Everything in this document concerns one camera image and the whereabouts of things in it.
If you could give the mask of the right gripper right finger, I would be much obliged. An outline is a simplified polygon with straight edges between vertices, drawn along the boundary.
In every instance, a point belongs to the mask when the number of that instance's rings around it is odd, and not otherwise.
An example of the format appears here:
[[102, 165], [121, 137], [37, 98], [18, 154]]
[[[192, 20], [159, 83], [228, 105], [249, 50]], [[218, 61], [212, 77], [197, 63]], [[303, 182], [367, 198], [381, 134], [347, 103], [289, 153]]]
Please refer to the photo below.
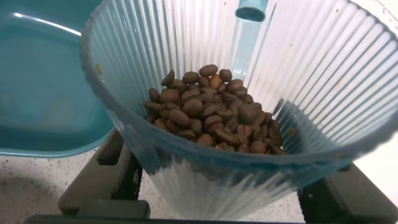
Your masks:
[[297, 195], [307, 223], [397, 223], [397, 207], [354, 164]]

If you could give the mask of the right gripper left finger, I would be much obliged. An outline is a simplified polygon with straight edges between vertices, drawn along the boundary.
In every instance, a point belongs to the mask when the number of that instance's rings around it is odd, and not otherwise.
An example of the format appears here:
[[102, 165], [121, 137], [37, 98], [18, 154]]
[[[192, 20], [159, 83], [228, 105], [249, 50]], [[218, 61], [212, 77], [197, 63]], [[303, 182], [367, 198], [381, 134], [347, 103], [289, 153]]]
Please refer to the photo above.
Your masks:
[[117, 130], [112, 130], [58, 200], [65, 216], [148, 218], [139, 200], [142, 167]]

